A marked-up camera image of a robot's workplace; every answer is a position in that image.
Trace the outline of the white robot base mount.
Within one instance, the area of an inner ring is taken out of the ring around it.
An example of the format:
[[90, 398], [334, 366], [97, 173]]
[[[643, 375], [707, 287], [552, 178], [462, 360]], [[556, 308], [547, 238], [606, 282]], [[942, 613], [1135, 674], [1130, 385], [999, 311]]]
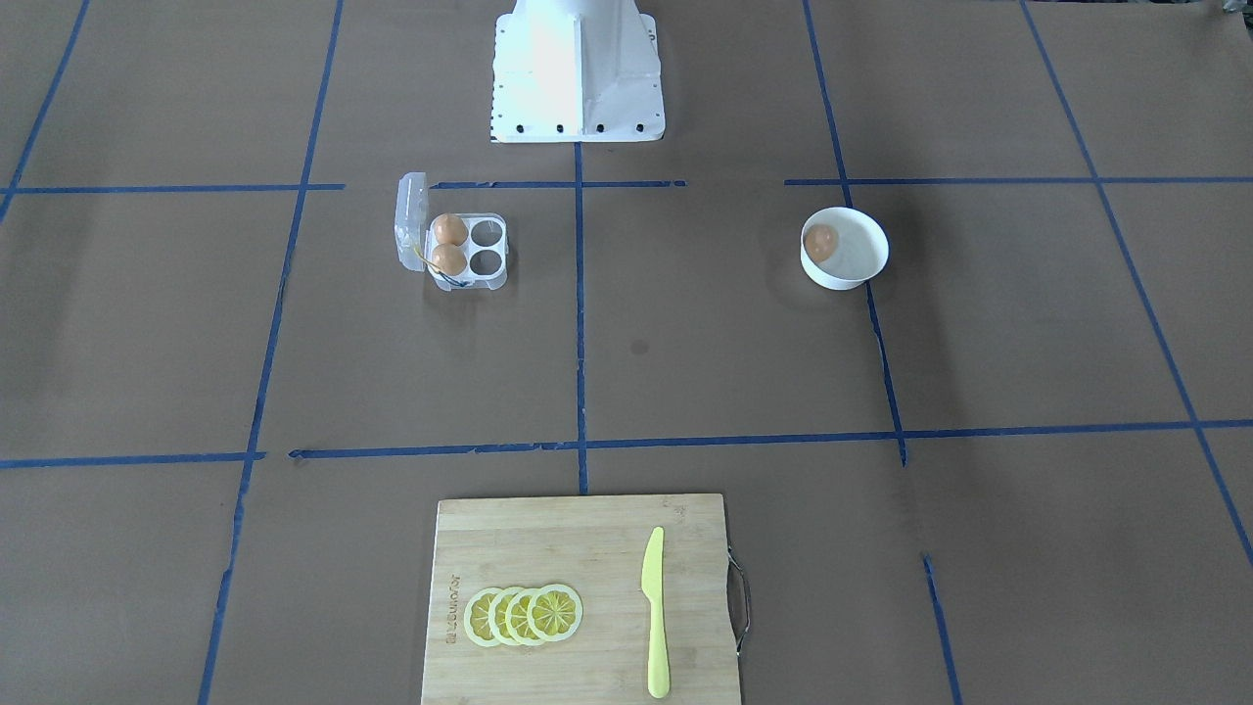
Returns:
[[517, 1], [492, 33], [489, 139], [662, 140], [657, 23], [634, 1]]

